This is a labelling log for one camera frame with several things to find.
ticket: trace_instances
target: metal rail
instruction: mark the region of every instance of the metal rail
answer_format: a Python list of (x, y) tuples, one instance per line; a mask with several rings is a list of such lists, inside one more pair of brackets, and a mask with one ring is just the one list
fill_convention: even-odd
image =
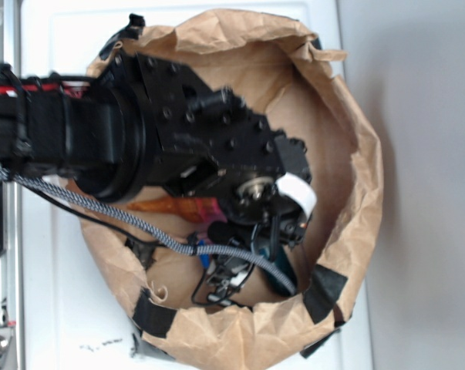
[[(0, 0), (0, 62), (20, 74), (21, 0)], [(3, 186), (5, 253), (0, 257), (0, 369), (25, 369), (21, 189)]]

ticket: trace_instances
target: black electrical tape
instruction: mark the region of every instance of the black electrical tape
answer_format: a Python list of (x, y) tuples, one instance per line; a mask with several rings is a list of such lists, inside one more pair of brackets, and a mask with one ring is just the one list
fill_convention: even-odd
[(348, 278), (317, 264), (311, 273), (311, 285), (303, 293), (306, 309), (315, 324), (323, 321), (335, 307)]
[(304, 357), (304, 358), (308, 358), (309, 356), (311, 356), (313, 353), (315, 353), (316, 351), (318, 351), (318, 349), (320, 347), (322, 347), (326, 341), (328, 341), (332, 335), (334, 335), (337, 331), (339, 330), (335, 330), (334, 332), (328, 334), (327, 336), (325, 336), (324, 338), (320, 339), (319, 341), (317, 341), (316, 343), (313, 343), (312, 345), (309, 345), (307, 346), (306, 348), (304, 348), (302, 351), (299, 352), (299, 354)]
[(142, 289), (132, 319), (146, 333), (157, 338), (165, 338), (176, 313), (177, 311), (172, 308), (154, 304), (150, 300), (150, 291)]

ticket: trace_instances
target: brown paper bag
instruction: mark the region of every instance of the brown paper bag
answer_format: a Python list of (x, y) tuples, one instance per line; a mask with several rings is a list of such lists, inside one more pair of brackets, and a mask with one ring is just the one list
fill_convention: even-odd
[[(83, 222), (99, 269), (143, 339), (179, 362), (213, 370), (268, 368), (309, 349), (351, 316), (382, 213), (381, 150), (342, 78), (332, 77), (329, 62), (345, 53), (316, 49), (316, 38), (289, 18), (215, 10), (175, 29), (147, 27), (137, 40), (114, 45), (186, 63), (212, 89), (231, 86), (267, 114), (272, 128), (302, 138), (318, 196), (304, 244), (286, 250), (300, 293), (279, 297), (257, 272), (234, 296), (252, 311), (192, 307), (202, 271), (197, 257), (158, 249), (145, 271), (120, 235)], [(89, 74), (98, 76), (109, 60), (96, 59)], [(145, 189), (137, 200), (161, 195)], [(177, 238), (196, 229), (172, 215), (135, 214)]]

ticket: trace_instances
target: gray wall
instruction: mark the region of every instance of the gray wall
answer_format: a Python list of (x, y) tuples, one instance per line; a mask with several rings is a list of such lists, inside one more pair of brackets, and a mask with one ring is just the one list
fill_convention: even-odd
[(339, 0), (346, 79), (381, 137), (376, 370), (465, 369), (465, 0)]

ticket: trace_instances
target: orange object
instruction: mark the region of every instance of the orange object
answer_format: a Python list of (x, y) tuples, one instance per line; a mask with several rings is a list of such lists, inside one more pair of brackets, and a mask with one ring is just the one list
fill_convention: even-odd
[(130, 210), (176, 214), (183, 219), (203, 224), (224, 219), (216, 198), (173, 198), (162, 197), (128, 204)]

